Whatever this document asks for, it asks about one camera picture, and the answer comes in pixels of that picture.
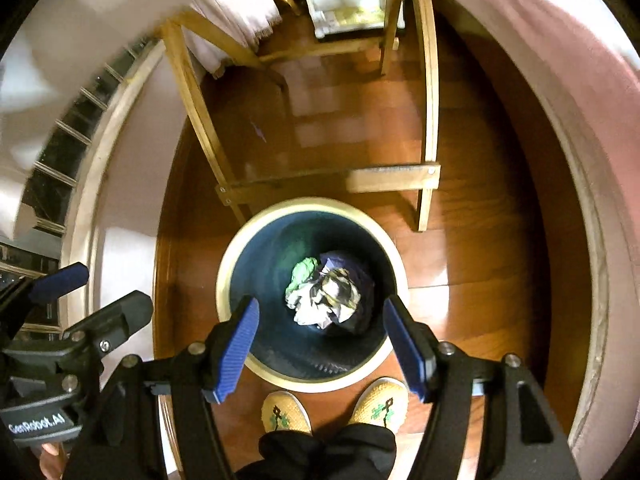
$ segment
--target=hand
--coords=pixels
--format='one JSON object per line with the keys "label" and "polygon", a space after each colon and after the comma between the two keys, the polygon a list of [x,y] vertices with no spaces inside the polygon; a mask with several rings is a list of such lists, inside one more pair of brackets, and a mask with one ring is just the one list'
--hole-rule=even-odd
{"label": "hand", "polygon": [[66,453],[62,444],[42,444],[40,470],[47,480],[61,480],[65,465]]}

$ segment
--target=foot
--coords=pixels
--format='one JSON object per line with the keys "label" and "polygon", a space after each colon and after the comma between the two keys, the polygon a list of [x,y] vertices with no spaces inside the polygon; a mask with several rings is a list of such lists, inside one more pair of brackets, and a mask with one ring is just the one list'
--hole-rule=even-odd
{"label": "foot", "polygon": [[264,431],[293,430],[311,434],[311,422],[305,409],[289,392],[273,392],[262,404]]}
{"label": "foot", "polygon": [[406,386],[391,377],[382,377],[364,390],[349,424],[373,424],[398,433],[409,406]]}

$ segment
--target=green paper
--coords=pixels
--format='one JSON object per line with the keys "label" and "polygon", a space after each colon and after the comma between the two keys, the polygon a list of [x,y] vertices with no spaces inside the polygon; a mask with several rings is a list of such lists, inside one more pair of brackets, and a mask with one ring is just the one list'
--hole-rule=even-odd
{"label": "green paper", "polygon": [[319,264],[318,260],[313,257],[305,258],[301,262],[296,263],[296,266],[293,267],[291,271],[291,283],[289,283],[284,293],[285,298],[288,298],[289,294],[311,278]]}

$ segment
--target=trash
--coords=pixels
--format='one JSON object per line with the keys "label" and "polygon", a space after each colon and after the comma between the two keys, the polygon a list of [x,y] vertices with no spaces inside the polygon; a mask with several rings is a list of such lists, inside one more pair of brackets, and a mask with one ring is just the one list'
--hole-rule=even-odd
{"label": "trash", "polygon": [[285,292],[287,306],[296,311],[299,325],[329,325],[353,334],[369,326],[374,282],[365,266],[339,251],[320,254],[320,261],[305,258],[293,269]]}
{"label": "trash", "polygon": [[288,297],[300,285],[308,281],[312,276],[316,267],[319,265],[315,258],[305,258],[301,262],[296,263],[291,271],[291,283],[287,286],[284,295]]}

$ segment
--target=finger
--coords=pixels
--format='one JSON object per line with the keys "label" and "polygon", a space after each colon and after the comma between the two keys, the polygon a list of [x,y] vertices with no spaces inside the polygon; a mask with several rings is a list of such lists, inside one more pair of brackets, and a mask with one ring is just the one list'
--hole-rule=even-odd
{"label": "finger", "polygon": [[58,457],[48,453],[40,456],[40,471],[47,480],[60,480],[64,470],[64,465],[60,463]]}
{"label": "finger", "polygon": [[60,448],[56,444],[52,444],[50,442],[42,444],[42,449],[53,456],[58,456],[60,453]]}

